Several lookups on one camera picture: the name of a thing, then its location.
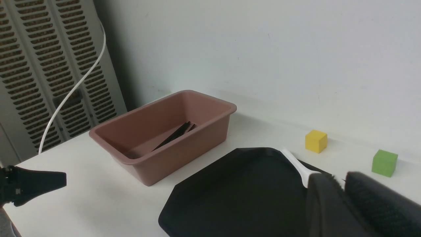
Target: foam block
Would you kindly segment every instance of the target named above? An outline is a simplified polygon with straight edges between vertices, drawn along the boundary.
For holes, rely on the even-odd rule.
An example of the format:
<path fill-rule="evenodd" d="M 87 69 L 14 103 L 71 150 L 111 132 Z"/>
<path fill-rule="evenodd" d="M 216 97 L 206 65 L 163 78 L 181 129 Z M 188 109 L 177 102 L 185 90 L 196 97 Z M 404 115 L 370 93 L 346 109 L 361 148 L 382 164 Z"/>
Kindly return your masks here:
<path fill-rule="evenodd" d="M 388 151 L 379 150 L 373 157 L 371 172 L 386 177 L 392 177 L 396 169 L 397 154 Z"/>
<path fill-rule="evenodd" d="M 306 149 L 320 153 L 328 146 L 328 135 L 324 132 L 312 130 L 306 135 Z"/>

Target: plastic tray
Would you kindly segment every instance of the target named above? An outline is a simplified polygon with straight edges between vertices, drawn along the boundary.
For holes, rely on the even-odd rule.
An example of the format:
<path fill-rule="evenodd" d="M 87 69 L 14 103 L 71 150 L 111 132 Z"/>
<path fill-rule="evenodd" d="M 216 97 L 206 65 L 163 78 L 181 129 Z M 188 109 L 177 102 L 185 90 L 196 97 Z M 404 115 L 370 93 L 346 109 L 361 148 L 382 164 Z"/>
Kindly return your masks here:
<path fill-rule="evenodd" d="M 171 237 L 308 236 L 306 192 L 281 152 L 236 149 L 177 184 L 159 224 Z"/>
<path fill-rule="evenodd" d="M 232 103 L 181 91 L 101 124 L 89 135 L 149 186 L 225 141 L 236 110 Z M 187 121 L 197 127 L 154 150 Z"/>

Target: white wall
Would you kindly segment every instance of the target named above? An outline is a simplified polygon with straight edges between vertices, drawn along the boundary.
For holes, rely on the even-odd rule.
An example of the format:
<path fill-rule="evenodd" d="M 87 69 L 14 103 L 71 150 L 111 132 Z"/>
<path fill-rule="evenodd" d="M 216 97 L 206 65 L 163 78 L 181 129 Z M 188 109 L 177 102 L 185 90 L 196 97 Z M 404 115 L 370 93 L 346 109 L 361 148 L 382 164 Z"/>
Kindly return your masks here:
<path fill-rule="evenodd" d="M 136 106 L 195 89 L 239 110 L 252 102 L 261 116 L 421 155 L 419 0 L 100 2 Z"/>

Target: green cube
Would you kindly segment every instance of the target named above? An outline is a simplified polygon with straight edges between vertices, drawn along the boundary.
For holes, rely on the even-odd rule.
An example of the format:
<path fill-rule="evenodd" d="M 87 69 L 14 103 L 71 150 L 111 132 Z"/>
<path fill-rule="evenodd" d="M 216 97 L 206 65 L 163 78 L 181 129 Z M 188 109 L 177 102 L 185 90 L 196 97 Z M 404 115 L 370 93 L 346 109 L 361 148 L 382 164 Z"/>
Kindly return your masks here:
<path fill-rule="evenodd" d="M 396 168 L 397 154 L 388 151 L 379 150 L 373 157 L 373 166 L 371 172 L 392 177 Z"/>

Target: white plastic spoon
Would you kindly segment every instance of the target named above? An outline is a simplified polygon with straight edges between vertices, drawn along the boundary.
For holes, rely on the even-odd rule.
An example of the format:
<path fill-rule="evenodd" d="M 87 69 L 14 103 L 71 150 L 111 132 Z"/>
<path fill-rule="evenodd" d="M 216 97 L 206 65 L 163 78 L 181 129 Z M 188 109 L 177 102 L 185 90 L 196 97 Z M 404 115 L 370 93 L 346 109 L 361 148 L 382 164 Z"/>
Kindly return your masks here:
<path fill-rule="evenodd" d="M 314 170 L 309 170 L 307 169 L 303 164 L 301 164 L 301 162 L 299 162 L 297 160 L 297 158 L 295 158 L 295 156 L 293 154 L 291 154 L 291 152 L 289 152 L 286 148 L 283 148 L 281 150 L 282 154 L 284 154 L 284 156 L 291 162 L 291 164 L 295 167 L 295 169 L 298 171 L 298 173 L 300 173 L 301 175 L 301 181 L 303 182 L 303 186 L 305 188 L 309 187 L 309 178 L 311 174 L 316 174 L 316 173 L 320 173 Z"/>

